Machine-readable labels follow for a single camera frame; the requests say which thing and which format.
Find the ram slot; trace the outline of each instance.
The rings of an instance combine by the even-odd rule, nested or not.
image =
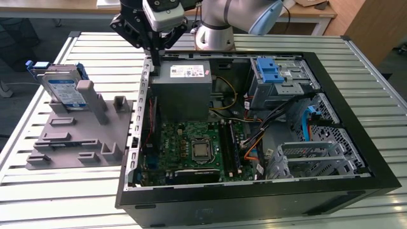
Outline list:
[[[237,167],[233,158],[233,147],[230,139],[230,129],[226,123],[218,122],[218,137],[220,137],[220,149],[222,158],[222,168],[225,176],[232,177],[237,172]]]
[[[240,164],[240,158],[238,158],[238,145],[237,145],[237,140],[234,138],[234,130],[233,130],[232,121],[229,121],[228,126],[229,126],[230,142],[232,142],[230,150],[232,150],[232,153],[233,153],[234,167],[236,167],[237,173],[240,174],[241,173],[241,170],[240,170],[241,164]]]

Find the slatted aluminum table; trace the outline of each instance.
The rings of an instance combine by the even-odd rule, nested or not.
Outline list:
[[[403,185],[330,215],[244,221],[193,228],[407,228],[407,104],[350,41],[326,36],[234,35],[236,50],[314,52]],[[190,50],[184,35],[173,50]],[[54,63],[80,61],[104,99],[137,98],[144,53],[114,33],[69,37]],[[37,90],[0,154],[1,229],[138,228],[114,208],[120,167],[28,171],[25,159],[50,108]]]

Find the motherboard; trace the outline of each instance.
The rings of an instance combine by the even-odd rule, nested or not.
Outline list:
[[[240,122],[161,123],[160,150],[145,156],[148,186],[252,180]]]

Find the green circuit board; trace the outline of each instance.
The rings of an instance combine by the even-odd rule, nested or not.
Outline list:
[[[240,141],[244,139],[242,125],[234,122],[232,126],[233,137]],[[240,174],[229,177],[224,171],[217,122],[162,123],[160,142],[160,153],[154,159],[157,166],[149,169],[148,186],[168,185],[162,171],[181,169],[218,169],[218,182],[252,180],[252,167],[246,162],[241,163]],[[196,161],[192,156],[192,145],[197,142],[205,142],[210,147],[210,158],[206,161]]]

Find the desk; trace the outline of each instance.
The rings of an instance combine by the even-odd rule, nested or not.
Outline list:
[[[352,44],[336,36],[234,35],[236,50],[314,52],[403,185],[330,215],[202,225],[198,228],[288,229],[404,228],[407,211],[407,104]],[[173,50],[190,50],[185,34]],[[54,63],[80,61],[104,99],[137,98],[144,53],[114,33],[69,37]],[[42,87],[28,105],[0,154],[1,229],[138,229],[114,208],[120,167],[26,170],[26,156],[50,108]]]
[[[97,9],[96,0],[1,0],[0,17],[10,18],[56,18],[56,19],[112,19],[118,9]],[[325,10],[316,10],[313,7],[294,5],[290,9],[292,23],[314,23],[312,35],[322,35],[329,21],[336,13],[328,6]],[[194,11],[185,13],[189,20],[193,20]],[[286,22],[288,14],[277,19],[277,22]]]

